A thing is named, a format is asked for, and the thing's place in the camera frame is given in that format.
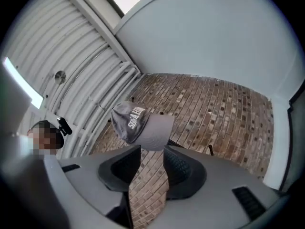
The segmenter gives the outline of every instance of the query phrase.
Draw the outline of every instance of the corrugated metal panel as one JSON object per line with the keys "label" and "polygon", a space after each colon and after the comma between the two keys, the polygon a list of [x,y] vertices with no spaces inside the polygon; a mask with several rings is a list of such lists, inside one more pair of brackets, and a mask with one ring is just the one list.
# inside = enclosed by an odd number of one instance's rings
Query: corrugated metal panel
{"label": "corrugated metal panel", "polygon": [[[31,0],[12,26],[2,56],[44,97],[39,111],[28,110],[20,132],[41,119],[54,123],[56,115],[65,117],[73,134],[65,137],[63,157],[90,149],[111,105],[139,75],[69,0]],[[66,73],[60,85],[54,79],[58,71]]]}

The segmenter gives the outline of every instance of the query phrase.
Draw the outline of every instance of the dark hair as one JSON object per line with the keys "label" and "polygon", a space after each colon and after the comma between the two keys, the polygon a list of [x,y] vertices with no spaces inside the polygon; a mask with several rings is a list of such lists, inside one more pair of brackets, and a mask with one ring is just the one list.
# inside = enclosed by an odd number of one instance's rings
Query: dark hair
{"label": "dark hair", "polygon": [[48,128],[50,129],[50,133],[54,133],[55,132],[55,138],[56,140],[59,140],[60,141],[60,145],[62,148],[63,147],[63,143],[64,143],[64,140],[63,140],[63,137],[62,137],[62,134],[60,132],[60,130],[58,128],[56,128],[53,124],[51,124],[49,121],[47,120],[41,120],[39,122],[37,122],[35,125],[32,126],[31,130],[33,128]]}

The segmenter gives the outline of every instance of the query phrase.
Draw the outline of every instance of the cap brim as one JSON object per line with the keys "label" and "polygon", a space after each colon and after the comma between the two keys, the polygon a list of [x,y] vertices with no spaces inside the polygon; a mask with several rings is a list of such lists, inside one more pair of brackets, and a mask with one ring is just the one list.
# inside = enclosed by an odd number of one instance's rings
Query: cap brim
{"label": "cap brim", "polygon": [[149,151],[163,150],[170,139],[175,118],[170,115],[151,114],[138,138],[132,143]]}

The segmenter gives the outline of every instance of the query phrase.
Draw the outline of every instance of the gray baseball cap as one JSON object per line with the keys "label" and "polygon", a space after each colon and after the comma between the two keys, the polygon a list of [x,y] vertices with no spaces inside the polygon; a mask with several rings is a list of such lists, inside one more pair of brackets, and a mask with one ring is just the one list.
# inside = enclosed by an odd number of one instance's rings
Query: gray baseball cap
{"label": "gray baseball cap", "polygon": [[123,101],[112,108],[112,125],[120,139],[141,145],[150,151],[160,151],[170,139],[175,118],[151,114],[143,106]]}

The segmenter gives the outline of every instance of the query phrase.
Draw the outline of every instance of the black vent grille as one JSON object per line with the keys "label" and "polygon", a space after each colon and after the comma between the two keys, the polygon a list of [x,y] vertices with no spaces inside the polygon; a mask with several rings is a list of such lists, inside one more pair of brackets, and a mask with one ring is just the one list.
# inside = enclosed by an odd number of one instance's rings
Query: black vent grille
{"label": "black vent grille", "polygon": [[73,165],[69,165],[69,166],[64,166],[62,167],[62,170],[64,173],[68,172],[68,171],[72,171],[75,169],[81,168],[79,165],[73,164]]}
{"label": "black vent grille", "polygon": [[266,211],[263,205],[247,187],[238,187],[232,189],[232,191],[250,220],[255,220]]}

